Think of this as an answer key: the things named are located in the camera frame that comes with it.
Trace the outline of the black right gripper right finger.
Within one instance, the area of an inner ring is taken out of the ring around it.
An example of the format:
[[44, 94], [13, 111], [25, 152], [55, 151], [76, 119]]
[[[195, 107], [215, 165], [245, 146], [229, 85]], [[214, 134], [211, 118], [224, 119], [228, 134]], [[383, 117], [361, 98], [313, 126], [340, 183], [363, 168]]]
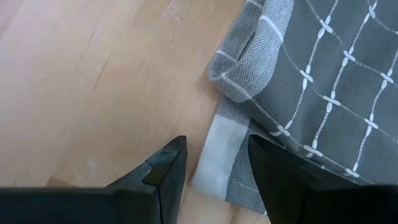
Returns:
[[398, 185], [359, 185], [258, 135], [248, 155], [271, 224], [398, 224]]

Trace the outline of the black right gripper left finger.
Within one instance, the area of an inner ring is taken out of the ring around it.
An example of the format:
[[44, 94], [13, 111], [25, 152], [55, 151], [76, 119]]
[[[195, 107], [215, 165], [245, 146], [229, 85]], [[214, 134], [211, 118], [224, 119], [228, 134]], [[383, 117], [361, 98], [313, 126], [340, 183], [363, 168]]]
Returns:
[[0, 187], [0, 224], [177, 224], [187, 154], [177, 136], [105, 187]]

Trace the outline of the grey checked towel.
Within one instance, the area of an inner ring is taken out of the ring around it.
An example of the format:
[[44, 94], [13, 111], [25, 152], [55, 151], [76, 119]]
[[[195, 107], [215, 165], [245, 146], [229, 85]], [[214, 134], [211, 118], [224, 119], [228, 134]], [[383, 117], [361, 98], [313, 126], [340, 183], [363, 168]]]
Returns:
[[223, 97], [192, 185], [265, 214], [257, 134], [359, 184], [398, 184], [398, 0], [246, 0], [209, 78]]

